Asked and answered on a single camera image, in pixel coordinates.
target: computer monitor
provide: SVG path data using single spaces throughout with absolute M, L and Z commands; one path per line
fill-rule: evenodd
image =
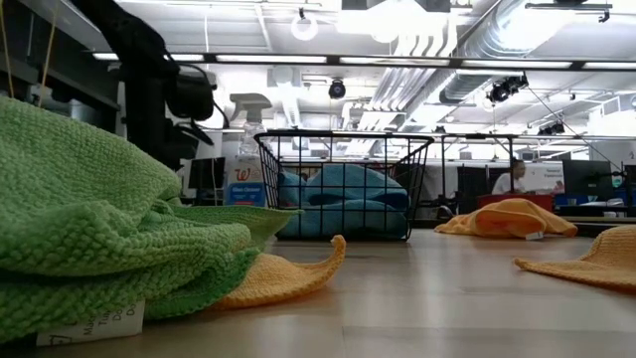
M 225 167 L 226 158 L 192 160 L 188 187 L 190 189 L 223 189 Z
M 565 195 L 597 196 L 600 200 L 614 197 L 611 164 L 608 161 L 564 160 Z

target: wire basket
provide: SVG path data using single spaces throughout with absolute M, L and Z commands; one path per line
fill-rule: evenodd
M 254 139 L 267 205 L 299 210 L 278 239 L 410 237 L 432 137 L 295 129 L 269 130 Z M 365 155 L 352 155 L 355 148 Z

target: white label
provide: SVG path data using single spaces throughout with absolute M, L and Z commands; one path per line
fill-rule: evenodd
M 39 333 L 37 345 L 54 346 L 139 334 L 143 326 L 144 306 L 144 301 L 133 303 L 122 309 L 91 317 L 87 322 L 77 322 Z
M 532 234 L 528 234 L 526 235 L 526 240 L 541 240 L 544 238 L 544 233 L 542 232 L 538 232 L 538 233 L 532 233 Z

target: green microfiber towel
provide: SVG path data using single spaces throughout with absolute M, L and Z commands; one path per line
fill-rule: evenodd
M 183 208 L 120 137 L 0 98 L 0 342 L 146 300 L 146 319 L 236 288 L 293 213 Z

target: cable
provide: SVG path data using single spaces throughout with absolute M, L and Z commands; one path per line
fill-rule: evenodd
M 539 100 L 539 102 L 547 109 L 550 111 L 550 113 L 556 118 L 556 121 L 559 122 L 560 124 L 562 124 L 564 127 L 566 127 L 567 129 L 569 129 L 572 133 L 574 133 L 574 135 L 578 136 L 588 147 L 590 147 L 593 151 L 595 151 L 596 153 L 598 153 L 598 155 L 600 155 L 601 157 L 603 157 L 605 160 L 607 160 L 611 165 L 615 166 L 618 170 L 622 170 L 620 166 L 616 165 L 613 161 L 611 161 L 608 157 L 605 156 L 605 154 L 601 153 L 598 149 L 594 148 L 592 146 L 592 144 L 590 142 L 588 142 L 585 138 L 583 138 L 580 134 L 576 133 L 574 131 L 574 129 L 572 129 L 572 127 L 570 127 L 567 123 L 565 123 L 564 120 L 560 119 L 558 117 L 558 115 L 550 109 L 550 107 L 533 91 L 533 89 L 531 89 L 530 87 L 528 87 L 528 90 Z
M 44 71 L 42 73 L 42 87 L 40 88 L 40 100 L 38 107 L 42 107 L 44 100 L 44 90 L 47 84 L 47 74 L 49 73 L 49 63 L 51 62 L 51 52 L 53 49 L 53 39 L 56 35 L 56 24 L 58 23 L 58 14 L 60 13 L 60 0 L 56 0 L 56 9 L 53 12 L 53 21 L 51 22 L 51 35 L 49 36 L 49 48 L 47 49 L 47 59 L 44 62 Z
M 7 28 L 4 25 L 4 0 L 0 0 L 0 26 L 2 31 L 2 45 L 4 45 L 4 61 L 7 63 L 7 76 L 9 77 L 9 95 L 14 98 L 13 77 L 11 76 L 11 62 L 9 61 L 9 42 L 7 41 Z

